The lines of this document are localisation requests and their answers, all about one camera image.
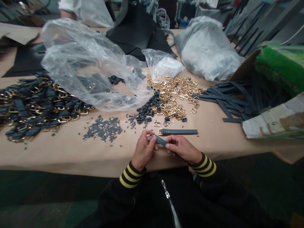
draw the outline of dark gray watch strap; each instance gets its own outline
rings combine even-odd
[[[188,134],[198,134],[197,130],[184,130],[184,129],[160,129],[162,135],[188,135]]]
[[[156,141],[163,147],[166,147],[167,142],[158,136],[156,136],[156,137],[157,137]]]

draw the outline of green floor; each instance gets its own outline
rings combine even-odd
[[[271,153],[221,161],[273,217],[289,223],[304,215],[301,162],[288,165]],[[0,171],[0,227],[73,227],[94,211],[109,178]]]

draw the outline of brown paper sheet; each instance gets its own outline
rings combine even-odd
[[[176,47],[173,47],[173,51],[178,55]],[[201,79],[188,70],[185,70],[183,75],[191,77],[193,81],[198,81],[198,86],[204,89],[213,85],[212,82]],[[17,82],[18,79],[18,77],[0,78],[1,88]],[[186,100],[178,100],[178,102],[186,109],[188,123],[174,120],[174,123],[168,128],[181,129],[184,126],[183,129],[197,129],[199,137],[190,135],[186,138],[214,161],[280,151],[281,149],[294,151],[294,153],[303,151],[304,140],[260,141],[246,139],[241,124],[222,121],[225,114],[217,104],[200,101],[197,113],[190,114],[193,105],[188,104]],[[9,127],[5,127],[0,131],[0,169],[119,177],[132,159],[136,142],[143,130],[143,124],[137,124],[136,130],[131,130],[130,127],[127,129],[129,126],[129,123],[125,123],[128,120],[127,113],[135,114],[136,111],[107,113],[94,110],[88,115],[82,115],[79,120],[61,125],[58,133],[53,137],[51,136],[53,132],[39,133],[32,142],[26,141],[27,145],[7,141],[5,132],[9,130]],[[94,123],[99,115],[105,119],[118,117],[122,129],[126,130],[126,133],[122,132],[117,135],[117,139],[113,143],[109,141],[105,143],[98,138],[82,141],[82,136],[87,132],[84,127]],[[153,122],[155,120],[163,122],[164,116],[155,115],[152,119],[153,121],[147,129],[153,129],[154,132],[157,132],[159,128],[154,127]],[[185,165],[187,164],[181,158],[167,154],[166,149],[159,146],[159,150],[153,156],[147,169],[154,171]]]
[[[0,23],[0,34],[26,45],[39,34],[39,28]]]

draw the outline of black sleeve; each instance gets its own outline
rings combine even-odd
[[[273,221],[260,207],[257,199],[234,181],[225,168],[203,154],[202,160],[190,165],[201,178],[204,197],[225,207],[250,227],[286,227]]]
[[[135,205],[135,188],[146,171],[136,170],[130,162],[120,178],[111,180],[103,190],[97,210],[76,227],[103,227],[128,217]]]

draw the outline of sleeve cuff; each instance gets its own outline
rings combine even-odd
[[[132,163],[129,162],[128,166],[121,174],[119,181],[126,188],[135,188],[146,171],[146,168],[143,171],[138,171],[133,167]]]
[[[205,154],[203,154],[202,160],[194,165],[189,166],[200,176],[210,177],[216,172],[216,164],[210,160]]]

